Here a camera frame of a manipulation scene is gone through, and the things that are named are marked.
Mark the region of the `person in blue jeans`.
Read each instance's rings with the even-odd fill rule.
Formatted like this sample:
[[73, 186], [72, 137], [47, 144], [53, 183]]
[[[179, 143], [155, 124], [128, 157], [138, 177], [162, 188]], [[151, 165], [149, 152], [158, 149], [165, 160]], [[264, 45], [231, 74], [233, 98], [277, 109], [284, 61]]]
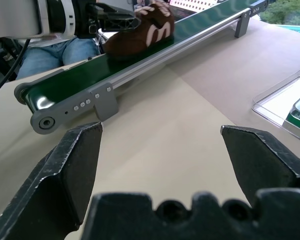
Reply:
[[30, 40], [22, 57], [16, 79], [75, 64], [99, 54], [99, 48], [92, 38], [74, 36], [65, 39], [58, 35], [50, 39], [34, 38]]

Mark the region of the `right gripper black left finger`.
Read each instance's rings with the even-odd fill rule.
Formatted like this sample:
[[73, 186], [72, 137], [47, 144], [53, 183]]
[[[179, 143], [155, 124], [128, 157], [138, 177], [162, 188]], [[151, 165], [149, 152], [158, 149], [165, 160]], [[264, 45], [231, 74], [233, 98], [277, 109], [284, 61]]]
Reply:
[[95, 183], [102, 133], [100, 122], [65, 133], [0, 215], [0, 240], [65, 240], [80, 228]]

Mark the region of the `white board with red dots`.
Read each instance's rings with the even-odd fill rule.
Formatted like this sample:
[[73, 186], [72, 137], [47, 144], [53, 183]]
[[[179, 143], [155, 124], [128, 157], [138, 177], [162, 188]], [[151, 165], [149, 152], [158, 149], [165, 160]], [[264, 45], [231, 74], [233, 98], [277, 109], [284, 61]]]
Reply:
[[169, 4], [172, 7], [195, 13], [205, 11], [218, 3], [219, 0], [169, 0]]

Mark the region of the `brown plush shoe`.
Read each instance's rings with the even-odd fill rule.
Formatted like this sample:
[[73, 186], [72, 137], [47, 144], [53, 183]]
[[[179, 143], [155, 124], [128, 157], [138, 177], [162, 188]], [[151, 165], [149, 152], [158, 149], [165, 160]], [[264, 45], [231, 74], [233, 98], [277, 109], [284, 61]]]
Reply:
[[120, 31], [103, 45], [105, 54], [116, 60], [140, 56], [150, 48], [174, 37], [175, 19], [168, 0], [137, 0], [134, 10], [140, 25], [131, 31]]

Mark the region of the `clear plastic shoebox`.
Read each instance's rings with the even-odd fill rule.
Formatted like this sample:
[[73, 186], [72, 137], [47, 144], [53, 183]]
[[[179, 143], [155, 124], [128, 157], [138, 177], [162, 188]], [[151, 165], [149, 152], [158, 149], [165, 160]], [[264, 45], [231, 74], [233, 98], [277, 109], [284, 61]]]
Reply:
[[298, 99], [300, 99], [300, 70], [256, 96], [253, 99], [252, 110], [286, 130], [283, 124]]

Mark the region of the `green belt conveyor, grey frame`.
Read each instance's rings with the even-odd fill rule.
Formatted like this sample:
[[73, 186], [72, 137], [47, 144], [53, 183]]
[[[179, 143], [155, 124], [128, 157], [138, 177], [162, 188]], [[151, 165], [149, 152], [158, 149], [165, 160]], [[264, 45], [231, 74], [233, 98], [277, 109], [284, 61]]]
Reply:
[[30, 124], [41, 135], [94, 109], [100, 121], [115, 115], [115, 89], [180, 58], [195, 45], [236, 24], [235, 37], [243, 36], [251, 17], [265, 11], [269, 0], [221, 0], [202, 12], [179, 20], [174, 38], [156, 45], [129, 61], [113, 61], [100, 55], [67, 70], [57, 70], [15, 88], [16, 99], [32, 112]]

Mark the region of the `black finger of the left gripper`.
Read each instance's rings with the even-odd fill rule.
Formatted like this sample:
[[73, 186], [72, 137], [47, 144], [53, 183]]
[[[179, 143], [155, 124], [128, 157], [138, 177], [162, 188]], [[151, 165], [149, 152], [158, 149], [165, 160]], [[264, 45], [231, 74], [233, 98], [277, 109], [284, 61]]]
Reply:
[[135, 16], [107, 17], [99, 20], [103, 32], [124, 32], [132, 31], [141, 24], [141, 20]]
[[135, 15], [131, 1], [93, 1], [88, 4], [88, 12], [94, 17], [132, 17]]

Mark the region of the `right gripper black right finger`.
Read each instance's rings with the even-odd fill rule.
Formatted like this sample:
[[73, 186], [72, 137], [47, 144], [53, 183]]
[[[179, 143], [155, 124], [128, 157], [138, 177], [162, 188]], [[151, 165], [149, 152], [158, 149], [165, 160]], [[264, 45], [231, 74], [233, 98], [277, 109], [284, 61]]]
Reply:
[[237, 182], [250, 204], [260, 189], [300, 189], [300, 158], [268, 131], [223, 125], [220, 129]]

